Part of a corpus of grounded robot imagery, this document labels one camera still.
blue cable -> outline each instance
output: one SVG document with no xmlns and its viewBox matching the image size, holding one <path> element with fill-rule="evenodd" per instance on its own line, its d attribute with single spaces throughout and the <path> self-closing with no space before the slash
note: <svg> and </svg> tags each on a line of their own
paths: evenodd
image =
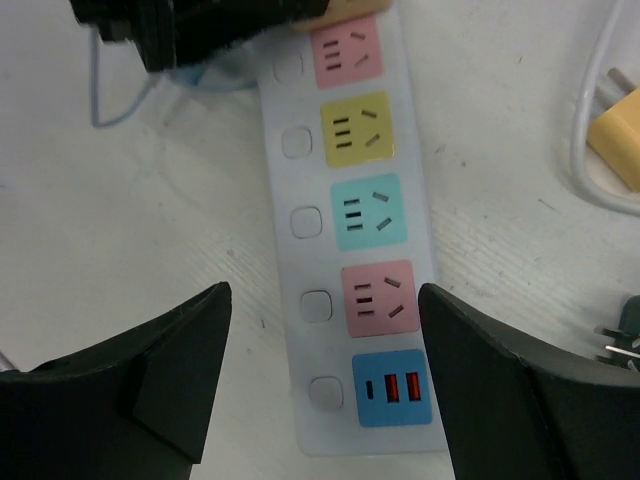
<svg viewBox="0 0 640 480">
<path fill-rule="evenodd" d="M 100 34 L 97 29 L 92 29 L 90 34 L 90 75 L 89 75 L 89 92 L 91 102 L 91 125 L 96 129 L 111 128 L 128 120 L 136 113 L 140 105 L 145 101 L 151 90 L 160 81 L 161 75 L 150 75 L 145 82 L 142 90 L 133 100 L 131 106 L 122 114 L 110 120 L 100 120 Z M 204 63 L 194 67 L 183 68 L 168 72 L 169 79 L 184 88 L 192 89 L 197 92 L 224 94 L 236 92 L 238 90 L 246 90 L 257 86 L 255 78 L 244 80 L 238 83 L 230 83 L 227 86 L 204 87 L 200 85 L 202 77 L 206 70 L 210 67 L 210 63 Z"/>
</svg>

teal outlet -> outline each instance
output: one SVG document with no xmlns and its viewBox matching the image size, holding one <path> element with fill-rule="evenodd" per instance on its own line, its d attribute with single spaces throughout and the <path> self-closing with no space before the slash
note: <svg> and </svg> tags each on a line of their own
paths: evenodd
<svg viewBox="0 0 640 480">
<path fill-rule="evenodd" d="M 331 187 L 338 248 L 345 251 L 408 240 L 400 179 L 382 175 Z"/>
</svg>

power cord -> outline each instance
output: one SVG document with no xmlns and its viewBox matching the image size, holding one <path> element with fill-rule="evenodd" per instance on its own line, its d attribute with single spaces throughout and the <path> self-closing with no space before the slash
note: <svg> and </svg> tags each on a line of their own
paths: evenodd
<svg viewBox="0 0 640 480">
<path fill-rule="evenodd" d="M 136 95 L 131 106 L 122 114 L 110 120 L 100 119 L 100 34 L 96 28 L 91 29 L 90 33 L 90 75 L 89 75 L 89 92 L 91 103 L 91 125 L 96 129 L 111 128 L 132 117 L 140 105 L 149 96 L 149 93 L 156 87 L 162 75 L 150 75 L 140 92 Z M 239 90 L 246 90 L 257 86 L 255 76 L 250 79 L 242 79 L 239 82 L 228 82 L 226 84 L 218 84 L 212 87 L 202 86 L 200 82 L 206 70 L 211 66 L 216 66 L 224 70 L 223 65 L 218 65 L 218 58 L 214 58 L 211 62 L 198 65 L 191 68 L 174 70 L 167 73 L 168 78 L 183 88 L 191 89 L 197 92 L 210 94 L 225 94 Z"/>
<path fill-rule="evenodd" d="M 618 197 L 602 190 L 593 181 L 585 165 L 591 108 L 596 94 L 598 77 L 626 3 L 627 0 L 613 1 L 609 17 L 602 28 L 582 80 L 571 135 L 571 171 L 582 193 L 589 200 L 610 210 L 640 217 L 640 202 Z"/>
</svg>

switch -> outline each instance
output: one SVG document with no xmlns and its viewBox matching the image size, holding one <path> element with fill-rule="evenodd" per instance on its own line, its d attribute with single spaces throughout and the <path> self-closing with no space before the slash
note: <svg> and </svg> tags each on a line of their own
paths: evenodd
<svg viewBox="0 0 640 480">
<path fill-rule="evenodd" d="M 280 83 L 289 83 L 302 77 L 304 69 L 302 67 L 302 55 L 278 56 L 273 64 L 273 74 Z"/>
<path fill-rule="evenodd" d="M 308 323 L 328 322 L 333 316 L 331 296 L 327 292 L 308 292 L 300 302 L 302 318 Z"/>
<path fill-rule="evenodd" d="M 309 386 L 309 398 L 318 410 L 324 412 L 340 410 L 344 403 L 342 384 L 334 377 L 316 378 Z"/>
<path fill-rule="evenodd" d="M 285 157 L 296 159 L 311 154 L 313 142 L 311 132 L 304 127 L 290 128 L 282 134 L 282 151 Z"/>
<path fill-rule="evenodd" d="M 322 232 L 322 216 L 320 210 L 305 207 L 295 210 L 291 214 L 291 230 L 296 238 L 314 238 Z"/>
</svg>

outlet slot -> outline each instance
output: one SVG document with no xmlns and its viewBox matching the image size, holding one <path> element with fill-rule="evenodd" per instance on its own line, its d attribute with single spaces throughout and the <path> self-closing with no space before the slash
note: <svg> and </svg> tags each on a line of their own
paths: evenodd
<svg viewBox="0 0 640 480">
<path fill-rule="evenodd" d="M 398 245 L 408 240 L 400 180 L 396 175 L 334 185 L 331 201 L 341 251 Z"/>
<path fill-rule="evenodd" d="M 428 425 L 433 421 L 426 358 L 420 350 L 353 357 L 360 425 Z"/>
<path fill-rule="evenodd" d="M 386 93 L 327 103 L 322 107 L 327 164 L 332 168 L 392 158 L 391 107 Z"/>
<path fill-rule="evenodd" d="M 352 337 L 412 333 L 420 329 L 411 262 L 345 268 L 342 289 Z"/>
<path fill-rule="evenodd" d="M 311 36 L 321 90 L 362 82 L 384 73 L 375 17 L 360 18 Z"/>
</svg>

